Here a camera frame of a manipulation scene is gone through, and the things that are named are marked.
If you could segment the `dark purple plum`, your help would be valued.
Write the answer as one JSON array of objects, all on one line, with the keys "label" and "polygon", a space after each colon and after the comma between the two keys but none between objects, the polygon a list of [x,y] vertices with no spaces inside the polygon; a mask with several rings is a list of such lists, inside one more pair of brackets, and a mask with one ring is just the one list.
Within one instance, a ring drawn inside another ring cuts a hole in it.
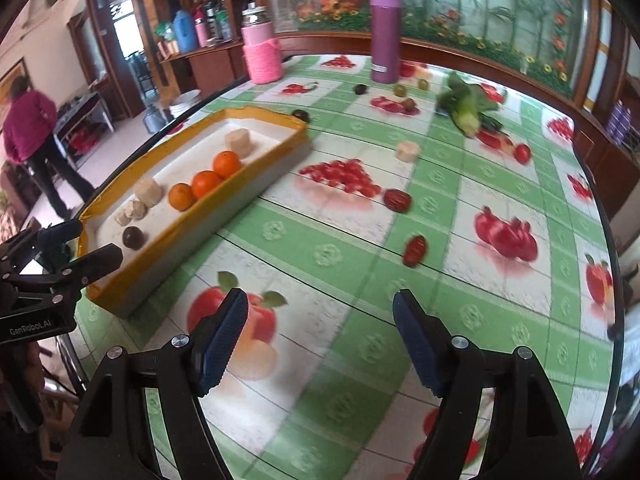
[{"label": "dark purple plum", "polygon": [[137,226],[127,226],[122,231],[122,244],[131,250],[140,250],[145,244],[145,234]]}]

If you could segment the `small beige piece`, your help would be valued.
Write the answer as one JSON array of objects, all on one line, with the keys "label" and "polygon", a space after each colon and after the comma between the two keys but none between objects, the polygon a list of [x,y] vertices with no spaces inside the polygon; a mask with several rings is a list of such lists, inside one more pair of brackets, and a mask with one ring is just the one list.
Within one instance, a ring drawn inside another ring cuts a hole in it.
[{"label": "small beige piece", "polygon": [[127,216],[126,211],[122,209],[116,212],[115,221],[120,226],[126,226],[131,221],[131,219]]},{"label": "small beige piece", "polygon": [[141,200],[130,200],[125,206],[124,213],[129,220],[141,220],[148,212],[148,207]]}]

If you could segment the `round beige slice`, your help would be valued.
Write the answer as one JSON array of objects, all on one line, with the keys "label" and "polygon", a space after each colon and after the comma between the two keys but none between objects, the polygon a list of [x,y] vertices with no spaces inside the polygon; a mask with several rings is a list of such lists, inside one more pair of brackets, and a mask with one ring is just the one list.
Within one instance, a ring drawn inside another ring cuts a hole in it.
[{"label": "round beige slice", "polygon": [[146,208],[153,208],[162,200],[164,192],[153,178],[144,178],[134,185],[134,196]]}]

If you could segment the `orange mandarin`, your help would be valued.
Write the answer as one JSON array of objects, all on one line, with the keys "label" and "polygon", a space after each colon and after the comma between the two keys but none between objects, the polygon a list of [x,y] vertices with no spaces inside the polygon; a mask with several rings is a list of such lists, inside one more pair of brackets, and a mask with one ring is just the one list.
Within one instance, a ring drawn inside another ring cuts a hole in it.
[{"label": "orange mandarin", "polygon": [[192,194],[191,185],[183,182],[170,188],[167,200],[172,208],[180,212],[190,209],[198,201]]},{"label": "orange mandarin", "polygon": [[225,150],[214,157],[212,169],[218,177],[226,180],[236,174],[242,166],[242,160],[238,154]]},{"label": "orange mandarin", "polygon": [[212,192],[222,182],[221,177],[213,170],[199,171],[191,181],[191,191],[193,196],[200,200],[209,192]]}]

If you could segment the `red jujube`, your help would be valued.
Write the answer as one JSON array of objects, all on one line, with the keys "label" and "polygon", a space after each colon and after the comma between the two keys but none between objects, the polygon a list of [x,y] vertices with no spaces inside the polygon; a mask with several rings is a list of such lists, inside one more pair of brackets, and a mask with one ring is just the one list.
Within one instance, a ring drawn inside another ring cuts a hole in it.
[{"label": "red jujube", "polygon": [[411,207],[412,197],[399,188],[388,188],[384,192],[383,203],[389,210],[405,214]]},{"label": "red jujube", "polygon": [[402,264],[409,268],[414,268],[424,259],[427,248],[427,241],[423,235],[419,234],[411,237],[402,254]]}]

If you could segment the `dark passion fruit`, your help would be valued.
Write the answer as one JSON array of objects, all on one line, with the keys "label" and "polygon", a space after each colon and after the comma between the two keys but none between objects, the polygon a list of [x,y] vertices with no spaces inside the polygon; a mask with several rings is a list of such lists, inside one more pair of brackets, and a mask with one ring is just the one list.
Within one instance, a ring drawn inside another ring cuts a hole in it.
[{"label": "dark passion fruit", "polygon": [[306,122],[306,124],[310,123],[310,116],[306,110],[292,110],[291,115],[303,122]]}]

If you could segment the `seated person in purple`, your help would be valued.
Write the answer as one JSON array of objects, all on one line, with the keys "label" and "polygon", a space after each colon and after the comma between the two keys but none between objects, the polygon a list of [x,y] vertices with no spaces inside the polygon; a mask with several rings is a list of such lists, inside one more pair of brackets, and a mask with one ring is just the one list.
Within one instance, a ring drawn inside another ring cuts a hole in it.
[{"label": "seated person in purple", "polygon": [[26,165],[40,191],[47,197],[58,218],[72,218],[56,190],[48,166],[51,165],[82,198],[90,200],[94,187],[70,166],[55,143],[53,130],[58,122],[55,102],[29,87],[26,76],[17,76],[9,90],[10,109],[3,122],[2,134],[6,156],[14,164]]}]

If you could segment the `metal kettle on floor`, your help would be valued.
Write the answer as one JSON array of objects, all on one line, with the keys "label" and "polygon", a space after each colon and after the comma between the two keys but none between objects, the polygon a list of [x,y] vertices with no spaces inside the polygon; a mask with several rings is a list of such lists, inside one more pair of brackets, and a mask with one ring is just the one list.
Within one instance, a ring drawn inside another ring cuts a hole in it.
[{"label": "metal kettle on floor", "polygon": [[145,126],[146,131],[152,136],[167,125],[167,119],[164,112],[152,104],[145,109],[143,125]]}]

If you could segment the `cherry tomato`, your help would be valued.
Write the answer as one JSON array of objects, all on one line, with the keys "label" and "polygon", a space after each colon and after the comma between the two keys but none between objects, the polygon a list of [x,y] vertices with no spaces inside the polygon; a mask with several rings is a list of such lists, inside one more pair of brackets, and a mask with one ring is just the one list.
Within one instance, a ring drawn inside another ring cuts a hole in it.
[{"label": "cherry tomato", "polygon": [[521,165],[526,166],[532,159],[532,151],[526,144],[518,144],[513,151],[514,159]]}]

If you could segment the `pink bottle on cabinet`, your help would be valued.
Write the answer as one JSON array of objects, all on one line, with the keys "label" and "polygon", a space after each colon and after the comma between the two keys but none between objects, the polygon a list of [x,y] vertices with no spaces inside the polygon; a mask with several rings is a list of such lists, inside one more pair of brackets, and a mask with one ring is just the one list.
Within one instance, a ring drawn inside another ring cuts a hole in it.
[{"label": "pink bottle on cabinet", "polygon": [[194,12],[193,18],[196,38],[198,38],[198,45],[201,48],[205,48],[207,46],[207,41],[209,40],[209,29],[206,23],[206,18],[204,18],[204,15],[200,10],[196,10]]}]

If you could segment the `pink jar knitted sleeve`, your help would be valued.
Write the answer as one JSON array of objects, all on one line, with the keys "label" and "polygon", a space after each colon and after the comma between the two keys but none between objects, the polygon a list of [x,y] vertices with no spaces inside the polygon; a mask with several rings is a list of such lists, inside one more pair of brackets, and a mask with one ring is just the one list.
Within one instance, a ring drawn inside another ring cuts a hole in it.
[{"label": "pink jar knitted sleeve", "polygon": [[251,2],[242,12],[241,34],[248,76],[254,84],[270,84],[283,77],[282,52],[264,6]]}]

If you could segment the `purple spray cans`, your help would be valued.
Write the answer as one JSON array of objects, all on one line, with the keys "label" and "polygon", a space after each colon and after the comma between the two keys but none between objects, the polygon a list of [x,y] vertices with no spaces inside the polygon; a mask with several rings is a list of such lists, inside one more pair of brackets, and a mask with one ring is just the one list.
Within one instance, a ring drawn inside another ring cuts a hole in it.
[{"label": "purple spray cans", "polygon": [[621,100],[618,100],[613,107],[610,118],[608,118],[605,132],[614,144],[623,146],[626,143],[630,127],[631,111]]}]

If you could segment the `green bok choy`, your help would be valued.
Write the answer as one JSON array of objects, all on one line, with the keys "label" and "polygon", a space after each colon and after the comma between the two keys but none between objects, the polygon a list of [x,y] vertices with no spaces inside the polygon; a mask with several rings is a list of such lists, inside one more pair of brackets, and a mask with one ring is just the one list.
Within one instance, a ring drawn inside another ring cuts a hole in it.
[{"label": "green bok choy", "polygon": [[446,113],[468,138],[480,132],[482,115],[495,112],[506,102],[508,92],[491,84],[468,84],[458,73],[450,72],[436,99],[436,110]]}]

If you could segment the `small dark olive fruit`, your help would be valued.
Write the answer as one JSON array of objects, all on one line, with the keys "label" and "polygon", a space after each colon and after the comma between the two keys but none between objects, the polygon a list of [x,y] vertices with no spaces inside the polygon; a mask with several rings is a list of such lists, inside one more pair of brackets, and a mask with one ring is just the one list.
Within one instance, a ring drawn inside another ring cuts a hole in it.
[{"label": "small dark olive fruit", "polygon": [[362,96],[368,92],[368,86],[366,84],[356,84],[354,87],[354,93],[357,96]]}]

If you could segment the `purple thermos bottle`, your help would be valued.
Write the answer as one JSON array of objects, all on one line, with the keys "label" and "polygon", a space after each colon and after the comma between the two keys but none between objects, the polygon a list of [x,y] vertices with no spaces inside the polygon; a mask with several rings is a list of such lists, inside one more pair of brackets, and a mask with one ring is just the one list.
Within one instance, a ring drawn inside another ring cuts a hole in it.
[{"label": "purple thermos bottle", "polygon": [[400,67],[402,0],[370,0],[371,79],[396,84]]}]

